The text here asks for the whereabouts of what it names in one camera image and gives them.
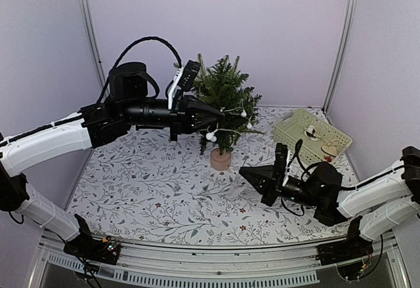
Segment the white ball light garland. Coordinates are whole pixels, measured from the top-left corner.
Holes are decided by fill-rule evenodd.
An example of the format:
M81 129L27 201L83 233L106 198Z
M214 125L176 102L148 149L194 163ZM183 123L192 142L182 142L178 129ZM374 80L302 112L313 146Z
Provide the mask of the white ball light garland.
M253 131L254 108L242 106L227 110L222 107L220 113L224 115L224 119L217 122L214 130L206 132L204 136L206 141L215 143L217 140L224 139L233 144L243 133Z

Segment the small green christmas tree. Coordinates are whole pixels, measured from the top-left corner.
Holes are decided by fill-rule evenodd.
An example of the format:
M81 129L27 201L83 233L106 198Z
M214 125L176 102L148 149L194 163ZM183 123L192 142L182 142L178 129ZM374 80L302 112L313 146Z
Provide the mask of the small green christmas tree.
M227 110L242 106L254 108L253 131L243 134L261 134L262 132L256 129L256 125L259 123L257 105L262 96L254 93L254 87L245 86L249 75L239 69L240 57L237 56L231 60L228 55L225 55L209 67L205 65L202 54L197 55L197 60L201 67L192 88L194 96L218 110L222 107ZM232 164L232 152L239 139L233 144L224 139L213 143L206 141L201 134L200 154L204 154L207 146L212 144L210 166L216 171L225 171Z

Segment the black white cotton ornament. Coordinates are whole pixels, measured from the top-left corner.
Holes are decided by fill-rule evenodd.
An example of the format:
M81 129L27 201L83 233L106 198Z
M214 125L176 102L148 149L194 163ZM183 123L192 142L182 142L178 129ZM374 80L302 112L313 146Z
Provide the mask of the black white cotton ornament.
M312 140L312 141L319 141L319 140L321 140L321 138L318 137L318 136L316 136L315 133L316 133L316 129L315 129L315 127L313 125L309 125L305 129L305 131L304 131L304 134L307 137L309 137L310 140Z

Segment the pale green plastic basket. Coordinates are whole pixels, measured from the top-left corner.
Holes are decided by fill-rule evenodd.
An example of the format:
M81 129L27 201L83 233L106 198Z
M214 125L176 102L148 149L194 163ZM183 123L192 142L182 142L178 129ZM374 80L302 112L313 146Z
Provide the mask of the pale green plastic basket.
M305 129L309 125L315 127L315 135L321 140L312 141L305 135ZM352 144L351 137L303 108L293 110L274 123L273 139L275 142L285 144L291 152L294 152L296 142L302 140L299 157L305 165L326 161L324 157L328 155L321 151L321 146L324 144L339 142L339 155L331 157L332 162L328 162L331 164L335 164Z

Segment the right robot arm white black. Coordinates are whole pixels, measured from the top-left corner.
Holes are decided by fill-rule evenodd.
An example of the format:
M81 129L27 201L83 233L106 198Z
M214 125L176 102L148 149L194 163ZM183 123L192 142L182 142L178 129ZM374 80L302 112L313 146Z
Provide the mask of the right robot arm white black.
M286 145L277 144L274 164L241 167L239 174L267 206L281 198L313 207L314 218L326 226L359 217L356 234L340 243L339 253L345 259L363 251L365 241L373 241L419 213L419 150L413 146L404 148L390 167L353 187L344 187L342 174L326 161L308 166L304 170L307 179L291 176L290 166L296 158Z

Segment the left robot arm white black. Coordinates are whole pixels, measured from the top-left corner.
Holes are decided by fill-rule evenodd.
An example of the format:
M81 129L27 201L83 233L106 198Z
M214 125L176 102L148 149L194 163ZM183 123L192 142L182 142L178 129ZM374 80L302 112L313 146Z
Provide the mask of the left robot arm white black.
M105 100L85 106L58 121L1 140L1 210L34 221L84 258L93 257L97 243L80 216L56 205L51 194L70 189L75 177L72 155L105 146L131 128L168 129L171 140L181 134L214 129L223 119L218 110L190 95L200 64L181 66L165 98L149 95L158 85L145 64L128 62L112 68Z

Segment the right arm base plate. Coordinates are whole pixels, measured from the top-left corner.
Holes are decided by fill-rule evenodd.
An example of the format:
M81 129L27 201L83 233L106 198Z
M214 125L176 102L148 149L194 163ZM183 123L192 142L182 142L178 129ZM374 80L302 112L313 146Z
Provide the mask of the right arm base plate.
M368 256L372 254L373 246L371 241L342 240L318 245L316 250L316 260L326 266Z

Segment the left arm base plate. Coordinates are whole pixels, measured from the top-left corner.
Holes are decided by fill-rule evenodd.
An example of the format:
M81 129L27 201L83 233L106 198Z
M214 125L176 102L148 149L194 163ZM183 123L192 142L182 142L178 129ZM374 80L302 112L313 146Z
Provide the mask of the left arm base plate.
M109 236L95 239L80 234L75 239L65 242L64 252L80 259L116 265L121 252L121 242Z

